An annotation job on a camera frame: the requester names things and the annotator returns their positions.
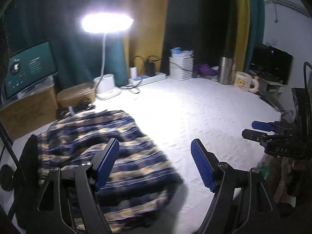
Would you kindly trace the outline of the teal curtain left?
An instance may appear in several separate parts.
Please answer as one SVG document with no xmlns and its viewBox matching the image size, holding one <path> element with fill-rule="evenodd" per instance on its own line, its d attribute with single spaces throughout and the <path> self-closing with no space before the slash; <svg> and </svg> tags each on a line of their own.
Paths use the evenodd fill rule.
<svg viewBox="0 0 312 234">
<path fill-rule="evenodd" d="M 95 12 L 118 12 L 120 0 L 12 0 L 4 22 L 10 52 L 49 41 L 56 58 L 56 85 L 63 90 L 100 76 L 102 35 L 82 29 Z"/>
</svg>

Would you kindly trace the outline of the blue yellow plaid pants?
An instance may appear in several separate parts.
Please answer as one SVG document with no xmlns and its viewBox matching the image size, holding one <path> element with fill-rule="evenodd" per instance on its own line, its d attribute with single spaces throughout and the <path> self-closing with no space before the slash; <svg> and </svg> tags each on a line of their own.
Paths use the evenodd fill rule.
<svg viewBox="0 0 312 234">
<path fill-rule="evenodd" d="M 113 233 L 148 227 L 170 203 L 182 178 L 134 119 L 122 110 L 56 121 L 38 136 L 39 181 L 57 166 L 90 162 L 90 187 Z"/>
</svg>

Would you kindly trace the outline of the brown oval lidded container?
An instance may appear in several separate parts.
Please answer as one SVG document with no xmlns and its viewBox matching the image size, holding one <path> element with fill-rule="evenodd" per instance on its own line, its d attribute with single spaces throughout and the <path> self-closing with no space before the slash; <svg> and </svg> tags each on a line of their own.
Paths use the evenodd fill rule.
<svg viewBox="0 0 312 234">
<path fill-rule="evenodd" d="M 59 107 L 75 106 L 82 99 L 87 98 L 92 103 L 95 101 L 95 87 L 92 82 L 82 83 L 57 94 L 57 103 Z"/>
</svg>

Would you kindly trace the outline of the cardboard box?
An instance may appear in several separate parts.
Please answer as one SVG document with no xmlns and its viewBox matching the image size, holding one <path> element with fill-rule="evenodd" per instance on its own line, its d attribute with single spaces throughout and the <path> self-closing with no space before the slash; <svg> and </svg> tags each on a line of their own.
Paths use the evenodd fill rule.
<svg viewBox="0 0 312 234">
<path fill-rule="evenodd" d="M 12 141 L 56 120 L 58 104 L 52 77 L 22 95 L 1 108 L 1 124 Z"/>
</svg>

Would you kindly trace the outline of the stainless steel tumbler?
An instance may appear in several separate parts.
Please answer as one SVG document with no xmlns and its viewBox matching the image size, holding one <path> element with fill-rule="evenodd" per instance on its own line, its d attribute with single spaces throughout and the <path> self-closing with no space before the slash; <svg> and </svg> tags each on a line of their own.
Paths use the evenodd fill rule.
<svg viewBox="0 0 312 234">
<path fill-rule="evenodd" d="M 218 69 L 218 82 L 222 85 L 232 84 L 235 77 L 235 66 L 235 57 L 222 57 Z"/>
</svg>

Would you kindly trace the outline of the purple cloth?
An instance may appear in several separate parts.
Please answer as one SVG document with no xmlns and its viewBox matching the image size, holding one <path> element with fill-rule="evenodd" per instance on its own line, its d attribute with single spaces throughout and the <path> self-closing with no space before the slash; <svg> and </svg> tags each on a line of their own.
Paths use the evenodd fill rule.
<svg viewBox="0 0 312 234">
<path fill-rule="evenodd" d="M 203 65 L 194 65 L 194 72 L 202 76 L 215 76 L 218 75 L 218 72 L 212 69 L 208 64 Z"/>
</svg>

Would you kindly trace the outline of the black power adapter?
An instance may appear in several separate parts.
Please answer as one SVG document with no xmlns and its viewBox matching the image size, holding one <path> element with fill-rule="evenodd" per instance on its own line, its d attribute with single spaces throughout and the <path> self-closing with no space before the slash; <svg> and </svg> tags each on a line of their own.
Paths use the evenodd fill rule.
<svg viewBox="0 0 312 234">
<path fill-rule="evenodd" d="M 147 62 L 144 64 L 144 73 L 148 77 L 154 77 L 156 75 L 156 68 L 154 62 Z"/>
</svg>

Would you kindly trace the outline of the white desk lamp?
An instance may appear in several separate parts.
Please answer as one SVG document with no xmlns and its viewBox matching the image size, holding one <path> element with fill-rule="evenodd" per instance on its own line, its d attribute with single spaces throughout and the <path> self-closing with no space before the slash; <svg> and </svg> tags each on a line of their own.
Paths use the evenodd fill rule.
<svg viewBox="0 0 312 234">
<path fill-rule="evenodd" d="M 85 32 L 103 36 L 100 76 L 93 79 L 95 94 L 100 100 L 118 96 L 128 82 L 122 33 L 133 23 L 131 16 L 117 12 L 95 12 L 82 19 Z"/>
</svg>

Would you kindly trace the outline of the white charger plug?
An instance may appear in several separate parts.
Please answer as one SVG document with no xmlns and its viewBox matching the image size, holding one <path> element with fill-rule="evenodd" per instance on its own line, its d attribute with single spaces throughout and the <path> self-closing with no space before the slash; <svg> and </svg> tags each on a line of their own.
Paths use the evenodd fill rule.
<svg viewBox="0 0 312 234">
<path fill-rule="evenodd" d="M 137 77 L 137 68 L 135 66 L 130 68 L 130 75 L 132 80 Z"/>
</svg>

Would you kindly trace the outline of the yellow curtain right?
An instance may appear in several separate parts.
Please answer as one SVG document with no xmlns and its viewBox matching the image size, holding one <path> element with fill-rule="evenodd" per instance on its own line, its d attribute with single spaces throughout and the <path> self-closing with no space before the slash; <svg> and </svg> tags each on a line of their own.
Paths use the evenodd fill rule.
<svg viewBox="0 0 312 234">
<path fill-rule="evenodd" d="M 243 71 L 250 30 L 250 0 L 231 2 L 231 52 L 236 59 L 236 71 Z"/>
</svg>

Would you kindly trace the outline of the black folded garment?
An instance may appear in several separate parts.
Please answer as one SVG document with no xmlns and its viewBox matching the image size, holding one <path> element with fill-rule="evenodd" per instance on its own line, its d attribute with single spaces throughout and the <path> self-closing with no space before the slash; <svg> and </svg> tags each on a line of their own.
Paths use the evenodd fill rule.
<svg viewBox="0 0 312 234">
<path fill-rule="evenodd" d="M 18 226 L 24 230 L 30 226 L 38 193 L 51 166 L 48 148 L 46 134 L 31 135 L 19 159 L 25 182 L 15 216 Z"/>
</svg>

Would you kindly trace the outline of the white power strip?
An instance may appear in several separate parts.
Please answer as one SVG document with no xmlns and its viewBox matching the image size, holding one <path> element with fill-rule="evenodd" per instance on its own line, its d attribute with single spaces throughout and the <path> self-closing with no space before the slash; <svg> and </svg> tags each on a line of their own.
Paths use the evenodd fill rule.
<svg viewBox="0 0 312 234">
<path fill-rule="evenodd" d="M 134 79 L 129 79 L 129 84 L 135 87 L 147 85 L 150 83 L 165 80 L 167 75 L 161 72 L 157 72 L 154 76 L 141 75 Z"/>
</svg>

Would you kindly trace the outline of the teal curtain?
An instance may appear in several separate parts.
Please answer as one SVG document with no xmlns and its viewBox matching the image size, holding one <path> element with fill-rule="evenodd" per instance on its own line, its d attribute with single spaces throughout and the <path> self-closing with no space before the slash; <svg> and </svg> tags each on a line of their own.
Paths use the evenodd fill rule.
<svg viewBox="0 0 312 234">
<path fill-rule="evenodd" d="M 265 21 L 264 0 L 249 0 L 249 2 L 250 2 L 250 27 L 245 55 L 244 71 L 249 70 L 255 45 L 262 43 L 264 35 L 264 21 Z"/>
<path fill-rule="evenodd" d="M 63 90 L 100 76 L 102 35 L 82 29 L 95 12 L 118 12 L 120 0 L 12 0 L 4 22 L 10 52 L 49 41 L 56 58 L 56 85 Z"/>
</svg>

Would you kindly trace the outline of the white cartoon mug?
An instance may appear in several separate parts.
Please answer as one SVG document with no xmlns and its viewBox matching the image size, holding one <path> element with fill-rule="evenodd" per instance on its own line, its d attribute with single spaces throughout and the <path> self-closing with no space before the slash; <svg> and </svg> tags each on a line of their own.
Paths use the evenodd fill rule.
<svg viewBox="0 0 312 234">
<path fill-rule="evenodd" d="M 244 92 L 257 93 L 259 91 L 258 78 L 253 78 L 251 75 L 237 71 L 234 79 L 234 86 Z"/>
</svg>

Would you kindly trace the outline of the teal curtain right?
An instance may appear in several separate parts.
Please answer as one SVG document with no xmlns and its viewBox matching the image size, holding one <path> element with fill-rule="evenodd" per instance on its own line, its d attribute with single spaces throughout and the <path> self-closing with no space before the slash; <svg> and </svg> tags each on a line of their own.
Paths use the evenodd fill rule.
<svg viewBox="0 0 312 234">
<path fill-rule="evenodd" d="M 255 45 L 262 43 L 264 35 L 264 21 L 265 21 L 264 0 L 249 0 L 249 2 L 250 2 L 250 27 L 245 55 L 244 71 L 249 70 Z"/>
</svg>

